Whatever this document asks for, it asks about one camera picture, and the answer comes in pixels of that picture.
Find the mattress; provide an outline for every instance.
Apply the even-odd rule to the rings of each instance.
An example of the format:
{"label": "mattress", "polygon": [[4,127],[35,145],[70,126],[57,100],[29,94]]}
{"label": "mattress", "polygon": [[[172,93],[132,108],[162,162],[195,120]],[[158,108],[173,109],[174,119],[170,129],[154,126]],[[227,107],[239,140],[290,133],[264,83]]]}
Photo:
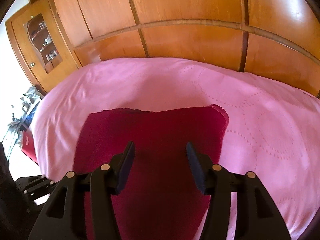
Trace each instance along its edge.
{"label": "mattress", "polygon": [[[178,58],[120,58],[88,65],[56,86],[36,111],[31,127],[39,166],[55,181],[72,169],[90,113],[211,104],[229,116],[219,164],[234,173],[254,171],[297,239],[320,206],[320,100],[251,73]],[[236,195],[231,204],[228,240],[235,231]],[[202,226],[190,239],[199,239]]]}

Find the cabinet door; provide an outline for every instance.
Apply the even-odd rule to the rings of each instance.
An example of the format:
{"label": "cabinet door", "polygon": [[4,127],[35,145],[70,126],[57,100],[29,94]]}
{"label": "cabinet door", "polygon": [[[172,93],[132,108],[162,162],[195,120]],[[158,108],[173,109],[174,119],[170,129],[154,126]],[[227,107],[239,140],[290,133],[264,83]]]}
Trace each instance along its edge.
{"label": "cabinet door", "polygon": [[52,15],[49,1],[26,5],[12,20],[13,30],[26,62],[49,92],[77,69]]}

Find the red cloth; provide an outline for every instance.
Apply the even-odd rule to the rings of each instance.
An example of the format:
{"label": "red cloth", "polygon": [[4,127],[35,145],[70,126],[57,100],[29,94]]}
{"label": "red cloth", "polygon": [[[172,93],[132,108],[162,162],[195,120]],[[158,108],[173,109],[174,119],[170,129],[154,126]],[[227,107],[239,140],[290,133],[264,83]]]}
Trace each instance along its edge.
{"label": "red cloth", "polygon": [[33,136],[31,133],[23,131],[22,132],[22,147],[21,151],[27,155],[31,160],[38,164],[36,157],[36,150],[33,144]]}
{"label": "red cloth", "polygon": [[[82,128],[73,170],[87,173],[123,152],[128,141],[136,155],[125,189],[112,196],[123,240],[193,239],[209,205],[197,190],[186,144],[218,163],[228,115],[219,106],[164,112],[114,109],[90,114]],[[86,230],[93,239],[89,195]]]}

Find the screw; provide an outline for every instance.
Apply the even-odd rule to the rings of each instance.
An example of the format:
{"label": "screw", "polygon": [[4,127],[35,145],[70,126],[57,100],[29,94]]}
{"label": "screw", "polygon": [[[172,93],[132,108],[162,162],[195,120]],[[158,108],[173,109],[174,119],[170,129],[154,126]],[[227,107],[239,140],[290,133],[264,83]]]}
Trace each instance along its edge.
{"label": "screw", "polygon": [[101,165],[100,169],[102,169],[103,171],[107,171],[110,169],[110,165],[109,164],[103,164]]}
{"label": "screw", "polygon": [[75,173],[73,172],[73,171],[69,171],[68,173],[67,173],[67,178],[72,178],[73,176],[75,175]]}
{"label": "screw", "polygon": [[247,173],[247,176],[250,178],[250,179],[254,179],[256,177],[256,174],[253,172],[253,171],[249,171]]}
{"label": "screw", "polygon": [[219,164],[215,164],[215,165],[212,166],[212,169],[214,171],[221,171],[222,167]]}

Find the wooden headboard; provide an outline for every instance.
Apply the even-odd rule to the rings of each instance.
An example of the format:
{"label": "wooden headboard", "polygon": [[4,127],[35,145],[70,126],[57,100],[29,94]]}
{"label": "wooden headboard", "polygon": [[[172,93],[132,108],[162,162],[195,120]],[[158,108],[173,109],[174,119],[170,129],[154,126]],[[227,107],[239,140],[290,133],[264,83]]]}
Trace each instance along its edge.
{"label": "wooden headboard", "polygon": [[305,0],[54,0],[83,66],[181,57],[319,97],[320,23]]}

